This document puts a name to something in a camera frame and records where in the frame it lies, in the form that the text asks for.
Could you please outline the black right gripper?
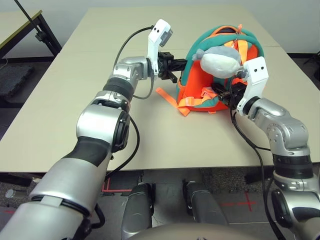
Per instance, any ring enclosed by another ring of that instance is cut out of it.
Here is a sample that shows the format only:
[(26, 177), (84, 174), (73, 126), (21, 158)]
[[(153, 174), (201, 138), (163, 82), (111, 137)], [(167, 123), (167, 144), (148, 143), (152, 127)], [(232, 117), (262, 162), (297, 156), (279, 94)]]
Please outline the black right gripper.
[(244, 83), (232, 84), (226, 89), (219, 83), (211, 84), (212, 90), (218, 94), (218, 99), (230, 109), (236, 109), (240, 100), (243, 98), (247, 85)]

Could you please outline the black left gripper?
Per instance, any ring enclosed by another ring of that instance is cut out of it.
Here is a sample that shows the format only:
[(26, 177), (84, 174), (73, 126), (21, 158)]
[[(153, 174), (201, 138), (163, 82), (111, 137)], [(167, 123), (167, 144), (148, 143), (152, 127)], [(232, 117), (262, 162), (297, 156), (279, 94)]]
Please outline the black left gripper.
[(184, 71), (187, 65), (187, 60), (183, 58), (174, 59), (174, 56), (170, 52), (158, 52), (158, 74), (157, 76), (161, 80), (171, 80), (176, 84), (178, 78), (172, 73), (172, 71)]

